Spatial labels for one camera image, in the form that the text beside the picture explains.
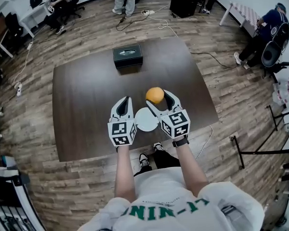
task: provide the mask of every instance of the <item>gray pants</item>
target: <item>gray pants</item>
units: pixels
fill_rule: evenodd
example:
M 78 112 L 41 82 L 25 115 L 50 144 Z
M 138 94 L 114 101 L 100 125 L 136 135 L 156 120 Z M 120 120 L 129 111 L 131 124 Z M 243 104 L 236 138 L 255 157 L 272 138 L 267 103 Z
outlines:
M 122 7 L 124 4 L 124 0 L 115 0 L 115 7 L 114 10 L 117 13 L 122 12 Z M 125 14 L 127 17 L 130 17 L 135 9 L 135 0 L 127 0 L 126 6 L 125 6 Z

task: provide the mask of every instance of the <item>laminate flooring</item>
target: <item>laminate flooring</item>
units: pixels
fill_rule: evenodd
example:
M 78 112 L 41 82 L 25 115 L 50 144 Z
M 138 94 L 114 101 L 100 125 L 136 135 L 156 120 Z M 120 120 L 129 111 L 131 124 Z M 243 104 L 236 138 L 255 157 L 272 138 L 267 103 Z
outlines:
M 133 16 L 118 29 L 131 21 L 144 19 L 141 10 L 156 11 L 170 1 L 140 0 Z M 24 67 L 27 50 L 21 49 L 14 58 L 6 57 L 0 64 L 5 74 L 0 87 L 0 105 L 5 109 L 5 116 L 0 120 L 0 133 L 3 134 L 0 155 L 12 155 L 19 168 L 29 175 L 29 195 L 47 230 L 76 230 L 92 218 L 113 197 L 117 162 L 115 149 L 109 156 L 59 162 L 53 131 L 53 69 L 93 52 L 174 36 L 171 29 L 158 28 L 166 24 L 164 21 L 150 18 L 117 31 L 121 16 L 111 12 L 113 5 L 114 0 L 87 3 L 86 10 L 80 12 L 82 18 L 72 19 L 66 26 L 67 32 L 61 36 L 56 36 L 47 26 L 42 28 L 34 39 L 26 69 L 18 77 L 23 84 L 20 97 L 16 97 L 12 84 Z M 207 54 L 193 55 L 219 117 L 219 122 L 212 125 L 213 136 L 198 162 L 211 182 L 232 181 L 263 206 L 269 204 L 264 221 L 264 227 L 269 229 L 286 206 L 286 197 L 281 197 L 274 205 L 271 203 L 276 194 L 289 188 L 288 183 L 277 181 L 283 174 L 280 166 L 289 161 L 289 155 L 244 155 L 246 169 L 240 170 L 237 150 L 230 137 L 236 135 L 241 149 L 252 151 L 273 129 L 266 109 L 272 103 L 273 80 L 262 79 L 258 66 L 249 70 L 236 66 L 233 53 L 245 47 L 249 36 L 230 16 L 223 26 L 219 26 L 223 14 L 224 9 L 216 3 L 211 15 L 195 13 L 185 19 L 173 18 L 167 7 L 152 17 L 166 19 L 191 52 L 209 52 L 229 67 L 219 65 Z M 263 146 L 263 151 L 282 148 L 288 137 L 281 129 L 282 125 Z M 210 135 L 210 127 L 189 135 L 195 156 Z M 170 141 L 163 144 L 176 156 Z M 134 172 L 139 170 L 140 152 L 152 154 L 153 150 L 147 146 L 131 151 Z

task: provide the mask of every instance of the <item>wristwatch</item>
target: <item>wristwatch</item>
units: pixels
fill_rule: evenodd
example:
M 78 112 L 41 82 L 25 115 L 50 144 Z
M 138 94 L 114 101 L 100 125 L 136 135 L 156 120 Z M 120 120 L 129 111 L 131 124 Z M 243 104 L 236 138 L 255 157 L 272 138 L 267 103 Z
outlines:
M 179 147 L 179 146 L 184 145 L 184 144 L 189 144 L 189 141 L 187 139 L 187 135 L 184 135 L 184 138 L 179 140 L 179 141 L 173 141 L 172 144 L 174 147 Z

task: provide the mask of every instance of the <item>black backpack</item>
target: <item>black backpack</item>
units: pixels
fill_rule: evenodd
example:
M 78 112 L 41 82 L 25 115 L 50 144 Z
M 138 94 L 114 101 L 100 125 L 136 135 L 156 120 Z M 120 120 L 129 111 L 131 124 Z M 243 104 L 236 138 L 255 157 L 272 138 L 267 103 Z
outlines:
M 30 6 L 34 9 L 39 6 L 43 0 L 30 0 Z

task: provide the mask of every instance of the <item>black chair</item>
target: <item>black chair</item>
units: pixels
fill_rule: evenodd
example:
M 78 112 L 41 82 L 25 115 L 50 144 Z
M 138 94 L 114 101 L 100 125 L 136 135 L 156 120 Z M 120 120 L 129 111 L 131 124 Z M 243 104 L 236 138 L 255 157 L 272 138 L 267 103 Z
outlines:
M 24 32 L 24 28 L 19 25 L 16 14 L 9 13 L 5 17 L 5 24 L 9 30 L 8 40 L 5 41 L 5 44 L 7 45 L 7 48 L 12 48 L 15 50 L 17 54 L 20 46 L 24 44 L 21 37 Z
M 65 14 L 64 16 L 66 17 L 65 20 L 64 20 L 64 25 L 66 25 L 68 19 L 70 18 L 71 15 L 76 15 L 78 16 L 79 18 L 81 18 L 81 15 L 80 14 L 76 14 L 76 11 L 78 10 L 85 10 L 85 7 L 79 7 L 77 5 L 77 3 L 79 2 L 79 0 L 71 0 L 71 3 L 72 3 L 72 8 L 71 10 Z

